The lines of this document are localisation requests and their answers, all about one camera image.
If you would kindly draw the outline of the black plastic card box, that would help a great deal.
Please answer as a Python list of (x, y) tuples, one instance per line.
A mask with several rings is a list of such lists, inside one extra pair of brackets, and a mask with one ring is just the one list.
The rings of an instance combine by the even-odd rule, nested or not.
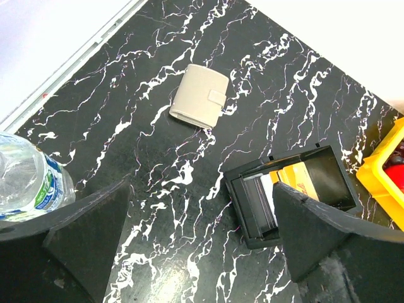
[(319, 202), (353, 215), (362, 210), (344, 165), (332, 146), (317, 143), (261, 157), (224, 173), (247, 248), (281, 244), (260, 177), (298, 162), (305, 163)]

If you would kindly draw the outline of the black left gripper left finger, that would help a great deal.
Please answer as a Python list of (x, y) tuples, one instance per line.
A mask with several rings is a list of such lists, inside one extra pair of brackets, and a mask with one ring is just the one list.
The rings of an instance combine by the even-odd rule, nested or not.
[(1, 224), (1, 302), (102, 302), (129, 206), (127, 180)]

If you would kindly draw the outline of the beige leather card holder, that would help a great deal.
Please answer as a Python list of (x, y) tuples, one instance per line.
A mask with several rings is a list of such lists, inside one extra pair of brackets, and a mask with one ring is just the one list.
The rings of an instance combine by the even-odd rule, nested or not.
[(229, 78), (210, 68), (188, 64), (169, 114), (203, 129), (217, 125), (227, 99)]

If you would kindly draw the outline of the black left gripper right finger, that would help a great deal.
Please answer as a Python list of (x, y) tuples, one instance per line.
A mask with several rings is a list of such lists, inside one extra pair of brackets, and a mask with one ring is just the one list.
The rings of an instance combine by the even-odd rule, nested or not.
[(403, 232), (277, 182), (273, 202), (287, 268), (303, 302), (403, 302)]

